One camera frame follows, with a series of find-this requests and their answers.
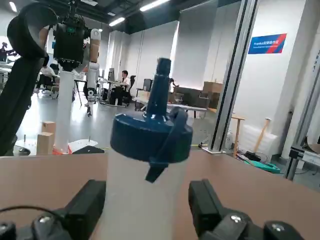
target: sign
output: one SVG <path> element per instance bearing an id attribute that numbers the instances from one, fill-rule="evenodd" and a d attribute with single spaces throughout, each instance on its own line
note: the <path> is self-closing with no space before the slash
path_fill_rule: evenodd
<path id="1" fill-rule="evenodd" d="M 287 34 L 255 36 L 251 40 L 248 54 L 281 54 Z"/>

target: screw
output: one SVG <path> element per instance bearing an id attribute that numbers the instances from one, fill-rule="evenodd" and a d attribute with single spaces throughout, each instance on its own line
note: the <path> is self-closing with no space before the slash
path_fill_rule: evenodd
<path id="1" fill-rule="evenodd" d="M 274 230 L 276 230 L 277 232 L 281 232 L 281 231 L 285 230 L 285 228 L 283 226 L 279 225 L 279 224 L 272 224 L 272 228 Z"/>
<path id="2" fill-rule="evenodd" d="M 239 222 L 241 222 L 241 218 L 239 216 L 236 215 L 232 215 L 231 219 L 237 224 Z"/>
<path id="3" fill-rule="evenodd" d="M 39 222 L 44 224 L 46 222 L 48 222 L 51 218 L 49 216 L 44 216 L 42 218 L 40 218 Z"/>
<path id="4" fill-rule="evenodd" d="M 7 229 L 7 225 L 5 224 L 0 225 L 0 231 L 4 231 L 6 229 Z"/>

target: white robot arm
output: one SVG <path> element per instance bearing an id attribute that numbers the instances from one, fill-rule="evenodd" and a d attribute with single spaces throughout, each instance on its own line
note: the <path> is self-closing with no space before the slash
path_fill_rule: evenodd
<path id="1" fill-rule="evenodd" d="M 89 61 L 88 61 L 88 74 L 87 74 L 87 87 L 88 87 L 88 116 L 91 116 L 91 106 L 96 103 L 97 97 L 97 80 L 99 76 L 99 46 L 101 41 L 101 33 L 98 29 L 91 30 L 90 47 L 89 47 Z"/>

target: computer monitor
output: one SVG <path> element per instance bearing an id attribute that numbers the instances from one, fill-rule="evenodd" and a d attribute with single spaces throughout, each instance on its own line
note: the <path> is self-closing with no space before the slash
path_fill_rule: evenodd
<path id="1" fill-rule="evenodd" d="M 103 78 L 105 75 L 105 70 L 104 69 L 99 69 L 99 78 Z"/>
<path id="2" fill-rule="evenodd" d="M 115 81 L 115 69 L 110 68 L 109 70 L 109 75 L 108 75 L 108 80 L 114 82 Z"/>
<path id="3" fill-rule="evenodd" d="M 143 82 L 143 88 L 142 89 L 144 91 L 150 92 L 151 91 L 151 87 L 152 87 L 152 82 L 153 82 L 152 79 L 145 79 L 144 82 Z"/>

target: white cylinder base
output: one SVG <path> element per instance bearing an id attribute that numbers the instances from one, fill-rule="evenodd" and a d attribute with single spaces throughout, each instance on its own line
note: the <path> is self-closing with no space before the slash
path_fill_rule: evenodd
<path id="1" fill-rule="evenodd" d="M 185 161 L 171 164 L 150 183 L 145 180 L 147 162 L 110 150 L 106 201 L 96 239 L 171 240 L 185 166 Z"/>
<path id="2" fill-rule="evenodd" d="M 73 87 L 74 74 L 61 71 L 54 140 L 55 149 L 61 153 L 68 152 Z"/>

